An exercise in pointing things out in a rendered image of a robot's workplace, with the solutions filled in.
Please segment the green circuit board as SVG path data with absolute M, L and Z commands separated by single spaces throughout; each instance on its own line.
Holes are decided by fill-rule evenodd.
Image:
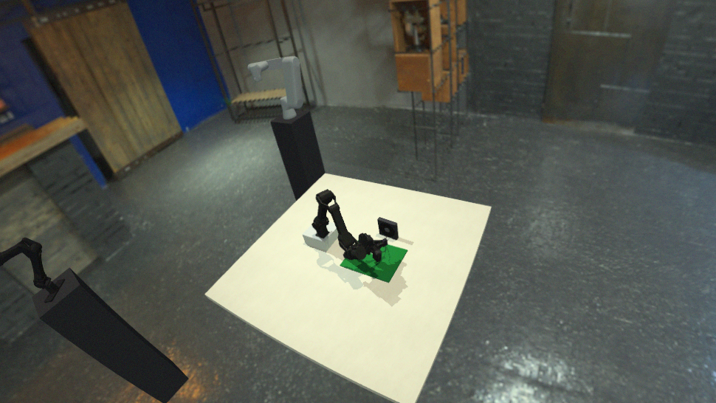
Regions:
M 373 253 L 371 252 L 370 255 L 366 254 L 366 257 L 362 260 L 349 260 L 344 258 L 340 266 L 390 283 L 391 278 L 407 253 L 407 249 L 387 245 L 386 247 L 382 247 L 380 251 L 382 252 L 382 260 L 380 262 L 374 260 Z

